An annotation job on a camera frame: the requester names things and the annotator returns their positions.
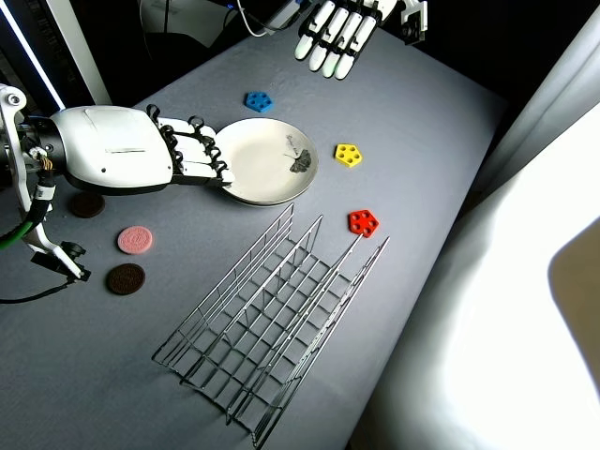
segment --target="metal dish rack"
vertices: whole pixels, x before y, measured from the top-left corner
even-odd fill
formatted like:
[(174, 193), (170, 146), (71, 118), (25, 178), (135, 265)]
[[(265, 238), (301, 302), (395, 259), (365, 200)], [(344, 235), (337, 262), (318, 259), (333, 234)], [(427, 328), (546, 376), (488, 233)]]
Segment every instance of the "metal dish rack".
[(208, 398), (262, 447), (389, 242), (352, 278), (312, 250), (320, 216), (293, 241), (293, 203), (181, 322), (152, 359)]

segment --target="blue pentagon toy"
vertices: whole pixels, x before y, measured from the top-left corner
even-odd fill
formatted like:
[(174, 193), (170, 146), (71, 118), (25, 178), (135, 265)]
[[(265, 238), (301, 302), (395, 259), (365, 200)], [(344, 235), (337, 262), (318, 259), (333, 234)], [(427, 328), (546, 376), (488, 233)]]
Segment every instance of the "blue pentagon toy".
[(257, 113), (264, 113), (273, 108), (274, 101), (265, 92), (252, 91), (246, 96), (246, 106)]

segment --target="pink round object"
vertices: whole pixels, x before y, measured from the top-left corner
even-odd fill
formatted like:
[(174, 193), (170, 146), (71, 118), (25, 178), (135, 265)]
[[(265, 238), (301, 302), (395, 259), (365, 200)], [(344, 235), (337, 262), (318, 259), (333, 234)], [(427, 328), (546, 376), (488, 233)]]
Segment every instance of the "pink round object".
[(152, 246), (152, 233), (145, 227), (125, 228), (117, 240), (119, 248), (129, 255), (139, 255)]

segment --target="dark brown cookie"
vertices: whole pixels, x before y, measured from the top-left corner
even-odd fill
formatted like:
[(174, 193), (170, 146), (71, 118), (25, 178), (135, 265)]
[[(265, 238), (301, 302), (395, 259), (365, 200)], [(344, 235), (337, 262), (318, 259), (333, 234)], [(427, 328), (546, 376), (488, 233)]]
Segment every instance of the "dark brown cookie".
[(93, 218), (104, 211), (104, 198), (93, 192), (81, 192), (71, 199), (68, 209), (78, 218)]
[(119, 295), (138, 291), (146, 280), (146, 274), (138, 264), (121, 264), (114, 267), (106, 277), (108, 288)]

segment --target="plate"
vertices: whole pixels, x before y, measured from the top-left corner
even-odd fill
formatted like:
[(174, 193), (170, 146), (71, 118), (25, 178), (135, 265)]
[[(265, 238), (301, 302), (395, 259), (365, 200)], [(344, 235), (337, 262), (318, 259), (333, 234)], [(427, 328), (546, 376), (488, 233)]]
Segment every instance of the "plate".
[(241, 120), (222, 129), (215, 140), (235, 175), (224, 189), (241, 202), (260, 206), (288, 202), (307, 190), (317, 174), (314, 143), (285, 122)]

